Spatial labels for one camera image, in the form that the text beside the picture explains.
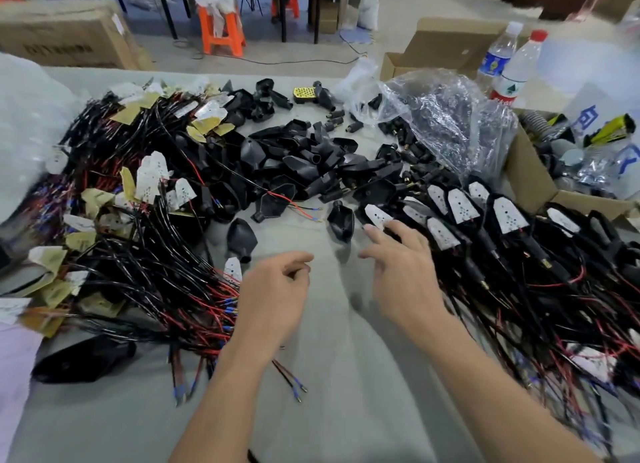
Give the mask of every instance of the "blue bottle label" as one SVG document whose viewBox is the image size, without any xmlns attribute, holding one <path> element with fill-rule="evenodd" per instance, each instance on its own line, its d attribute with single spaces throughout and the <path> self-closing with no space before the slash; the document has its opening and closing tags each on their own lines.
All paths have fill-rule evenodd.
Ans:
<svg viewBox="0 0 640 463">
<path fill-rule="evenodd" d="M 504 66 L 509 63 L 510 59 L 511 58 L 497 57 L 491 52 L 487 52 L 479 70 L 480 72 L 491 76 L 500 75 L 504 70 Z"/>
</svg>

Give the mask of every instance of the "red bottle cap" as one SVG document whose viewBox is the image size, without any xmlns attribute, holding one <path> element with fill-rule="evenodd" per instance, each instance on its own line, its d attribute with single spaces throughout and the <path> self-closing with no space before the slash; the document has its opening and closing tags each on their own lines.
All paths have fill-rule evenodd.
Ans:
<svg viewBox="0 0 640 463">
<path fill-rule="evenodd" d="M 549 36 L 547 30 L 533 30 L 531 32 L 531 40 L 532 41 L 544 41 Z"/>
</svg>

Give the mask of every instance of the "hand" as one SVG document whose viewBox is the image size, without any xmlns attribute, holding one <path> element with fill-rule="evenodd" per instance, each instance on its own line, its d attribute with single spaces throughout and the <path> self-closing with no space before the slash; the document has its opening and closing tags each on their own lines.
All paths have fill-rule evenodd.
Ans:
<svg viewBox="0 0 640 463">
<path fill-rule="evenodd" d="M 389 221 L 385 227 L 397 234 L 402 243 L 366 224 L 364 230 L 374 244 L 362 250 L 360 257 L 376 261 L 373 298 L 380 310 L 414 339 L 449 315 L 442 301 L 429 241 L 397 220 Z"/>
<path fill-rule="evenodd" d="M 308 252 L 285 252 L 260 261 L 240 285 L 236 328 L 229 345 L 242 347 L 267 364 L 300 324 L 314 258 Z"/>
</svg>

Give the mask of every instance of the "forearm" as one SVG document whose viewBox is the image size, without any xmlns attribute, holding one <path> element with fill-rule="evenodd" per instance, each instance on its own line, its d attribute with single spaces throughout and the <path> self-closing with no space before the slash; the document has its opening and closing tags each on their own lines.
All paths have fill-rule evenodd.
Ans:
<svg viewBox="0 0 640 463">
<path fill-rule="evenodd" d="M 230 342 L 170 463 L 244 463 L 253 429 L 255 401 L 268 362 Z"/>
<path fill-rule="evenodd" d="M 469 337 L 449 314 L 412 337 L 429 356 L 487 461 L 600 460 Z"/>
</svg>

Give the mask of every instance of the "white bottle cap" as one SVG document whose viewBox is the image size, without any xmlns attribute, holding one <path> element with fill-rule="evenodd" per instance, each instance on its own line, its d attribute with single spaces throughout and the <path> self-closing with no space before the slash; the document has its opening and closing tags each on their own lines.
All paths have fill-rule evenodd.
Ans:
<svg viewBox="0 0 640 463">
<path fill-rule="evenodd" d="M 523 26 L 524 25 L 522 23 L 519 23 L 517 21 L 511 21 L 507 25 L 507 33 L 509 33 L 510 35 L 517 36 L 522 31 Z"/>
</svg>

